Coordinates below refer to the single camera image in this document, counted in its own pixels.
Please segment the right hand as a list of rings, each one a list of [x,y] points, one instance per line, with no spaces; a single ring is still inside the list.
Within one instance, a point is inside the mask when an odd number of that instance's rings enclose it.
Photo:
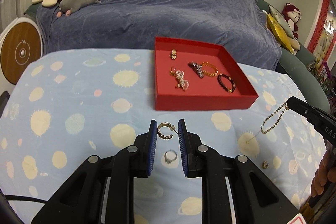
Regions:
[[[320,196],[324,191],[324,186],[329,181],[335,183],[335,167],[329,166],[331,162],[332,149],[329,148],[323,155],[319,167],[315,172],[314,179],[311,183],[311,196]]]

